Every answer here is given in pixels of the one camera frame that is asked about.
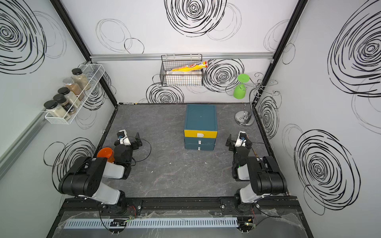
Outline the teal drawer cabinet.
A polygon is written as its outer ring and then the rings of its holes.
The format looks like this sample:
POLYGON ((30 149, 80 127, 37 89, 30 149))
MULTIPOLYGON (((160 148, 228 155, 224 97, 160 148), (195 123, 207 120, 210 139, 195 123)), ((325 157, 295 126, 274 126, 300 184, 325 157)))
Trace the teal drawer cabinet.
MULTIPOLYGON (((215 105, 188 104, 184 130, 217 131, 217 109, 215 105)), ((197 151, 214 150, 216 139, 184 136, 185 148, 197 151)))

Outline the yellow top drawer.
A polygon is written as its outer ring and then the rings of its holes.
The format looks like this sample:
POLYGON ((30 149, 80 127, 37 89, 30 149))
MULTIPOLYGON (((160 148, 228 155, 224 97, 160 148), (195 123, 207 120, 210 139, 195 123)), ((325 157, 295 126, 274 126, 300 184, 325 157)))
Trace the yellow top drawer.
POLYGON ((217 138, 217 131, 184 130, 185 137, 192 138, 217 138))

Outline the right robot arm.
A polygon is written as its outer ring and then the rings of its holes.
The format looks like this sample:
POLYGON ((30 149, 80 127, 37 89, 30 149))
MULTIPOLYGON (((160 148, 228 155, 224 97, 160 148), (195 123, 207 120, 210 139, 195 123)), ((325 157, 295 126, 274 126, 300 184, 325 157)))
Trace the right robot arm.
POLYGON ((251 210, 259 200, 285 194, 288 189, 276 159, 272 156, 250 156, 252 145, 244 131, 240 131, 235 140, 229 135, 226 141, 229 151, 233 152, 232 177, 236 181, 249 182, 234 195, 234 208, 241 214, 251 210))

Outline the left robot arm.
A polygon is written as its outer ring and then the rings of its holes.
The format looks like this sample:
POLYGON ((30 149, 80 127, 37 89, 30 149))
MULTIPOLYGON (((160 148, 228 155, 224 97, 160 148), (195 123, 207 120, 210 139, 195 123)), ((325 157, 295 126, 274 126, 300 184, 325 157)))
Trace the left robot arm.
POLYGON ((125 213, 128 210, 125 193, 104 184, 102 179, 127 179, 135 161, 133 151, 142 146, 142 139, 138 133, 128 136, 126 130, 120 130, 117 137, 113 163, 106 157, 79 157, 59 182, 58 191, 95 200, 114 213, 125 213))

